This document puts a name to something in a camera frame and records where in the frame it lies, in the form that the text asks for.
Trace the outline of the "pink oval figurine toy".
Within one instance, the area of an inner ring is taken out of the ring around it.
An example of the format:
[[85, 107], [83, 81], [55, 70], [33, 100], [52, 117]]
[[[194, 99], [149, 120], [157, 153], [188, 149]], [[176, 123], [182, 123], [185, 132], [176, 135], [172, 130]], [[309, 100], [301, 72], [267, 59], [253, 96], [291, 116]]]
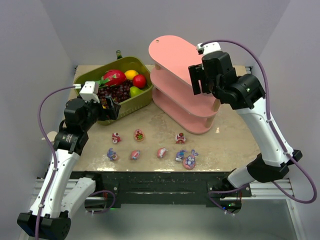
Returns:
[[136, 161], [140, 157], [140, 150], [133, 150], [130, 154], [130, 159]]

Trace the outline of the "pink white figurine toy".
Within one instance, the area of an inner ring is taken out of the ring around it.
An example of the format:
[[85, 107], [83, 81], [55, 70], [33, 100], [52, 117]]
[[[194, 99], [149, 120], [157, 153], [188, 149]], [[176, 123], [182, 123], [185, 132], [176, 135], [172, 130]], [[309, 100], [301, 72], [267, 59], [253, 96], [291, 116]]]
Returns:
[[167, 151], [168, 150], [165, 147], [159, 148], [157, 151], [157, 157], [162, 159], [166, 155]]

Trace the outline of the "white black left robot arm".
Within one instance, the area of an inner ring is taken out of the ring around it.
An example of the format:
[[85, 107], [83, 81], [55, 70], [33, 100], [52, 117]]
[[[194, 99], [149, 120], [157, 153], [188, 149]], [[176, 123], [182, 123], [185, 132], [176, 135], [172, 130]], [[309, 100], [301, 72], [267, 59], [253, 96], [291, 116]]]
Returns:
[[121, 106], [110, 96], [105, 99], [107, 108], [99, 101], [85, 101], [80, 96], [65, 104], [64, 120], [50, 145], [53, 154], [42, 187], [29, 211], [17, 218], [17, 224], [30, 237], [64, 240], [72, 218], [84, 206], [86, 198], [95, 191], [102, 192], [102, 177], [96, 173], [84, 174], [69, 193], [65, 190], [89, 139], [89, 129], [97, 121], [118, 118]]

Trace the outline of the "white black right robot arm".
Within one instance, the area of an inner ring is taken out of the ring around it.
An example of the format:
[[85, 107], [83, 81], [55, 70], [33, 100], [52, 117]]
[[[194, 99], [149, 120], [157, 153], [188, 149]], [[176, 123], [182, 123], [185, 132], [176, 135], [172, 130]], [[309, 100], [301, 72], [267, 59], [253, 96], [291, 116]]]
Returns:
[[194, 95], [212, 94], [221, 104], [230, 105], [246, 123], [260, 149], [255, 160], [231, 171], [212, 189], [231, 191], [253, 181], [268, 183], [283, 179], [292, 165], [290, 157], [299, 161], [303, 155], [287, 143], [283, 149], [284, 137], [273, 133], [276, 124], [267, 112], [267, 97], [260, 81], [248, 73], [238, 76], [226, 52], [211, 52], [201, 61], [188, 67]]

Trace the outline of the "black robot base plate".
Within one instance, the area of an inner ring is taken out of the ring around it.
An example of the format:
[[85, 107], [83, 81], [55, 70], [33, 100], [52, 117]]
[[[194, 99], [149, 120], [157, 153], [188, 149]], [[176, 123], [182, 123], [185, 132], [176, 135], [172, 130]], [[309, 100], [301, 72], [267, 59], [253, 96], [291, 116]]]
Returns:
[[98, 193], [85, 201], [85, 206], [120, 208], [122, 205], [205, 205], [214, 207], [215, 200], [224, 208], [239, 210], [241, 199], [251, 197], [249, 186], [225, 194], [214, 187], [227, 175], [214, 171], [73, 171], [72, 180], [97, 178]]

